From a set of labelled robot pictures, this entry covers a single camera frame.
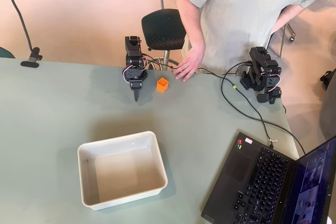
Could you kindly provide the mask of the person's right hand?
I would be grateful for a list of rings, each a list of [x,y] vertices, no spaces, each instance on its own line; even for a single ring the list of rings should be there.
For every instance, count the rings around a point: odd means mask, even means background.
[[[193,47],[174,71],[176,80],[186,82],[199,68],[204,58],[204,47]]]

